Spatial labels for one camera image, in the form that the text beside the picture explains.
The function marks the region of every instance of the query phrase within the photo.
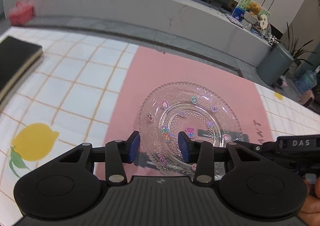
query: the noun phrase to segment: white counter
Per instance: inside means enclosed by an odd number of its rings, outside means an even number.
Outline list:
[[[191,0],[4,0],[4,13],[17,1],[30,2],[36,16],[69,16],[120,21],[210,46],[257,66],[270,46],[225,16]]]

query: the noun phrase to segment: finger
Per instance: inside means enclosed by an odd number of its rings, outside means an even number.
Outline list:
[[[299,212],[298,217],[309,226],[320,226],[320,213],[308,214]]]
[[[301,208],[301,211],[309,214],[313,213],[319,213],[320,212],[320,199],[308,195],[306,200],[304,201],[304,204]]]
[[[310,194],[310,183],[309,183],[307,180],[305,180],[305,179],[303,179],[303,181],[304,181],[304,183],[305,183],[306,186],[307,186],[308,194]]]
[[[316,193],[316,196],[320,198],[320,177],[318,177],[316,180],[315,193]]]

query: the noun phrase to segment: red basket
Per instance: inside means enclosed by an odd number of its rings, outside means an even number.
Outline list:
[[[33,5],[17,2],[16,7],[9,11],[11,25],[23,25],[33,17]]]

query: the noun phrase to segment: pink mat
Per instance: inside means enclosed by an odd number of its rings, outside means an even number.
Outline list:
[[[122,86],[105,142],[126,140],[134,130],[139,130],[139,114],[145,98],[157,87],[178,81],[199,84],[219,95],[233,110],[242,133],[249,136],[251,143],[272,141],[267,115],[253,82],[210,65],[139,47]],[[162,175],[133,164],[126,164],[125,169],[128,180],[133,174]],[[105,178],[104,166],[98,166],[97,176]]]

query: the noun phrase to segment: electronic device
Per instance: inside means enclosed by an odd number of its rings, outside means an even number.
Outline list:
[[[133,176],[140,146],[134,131],[127,141],[105,147],[83,143],[23,176],[14,198],[24,217],[16,226],[102,225],[305,225],[297,214],[307,196],[301,179],[320,172],[320,135],[278,137],[263,145],[235,141],[226,148],[178,134],[187,176]],[[106,179],[93,174],[105,162]],[[214,162],[226,174],[214,180]]]

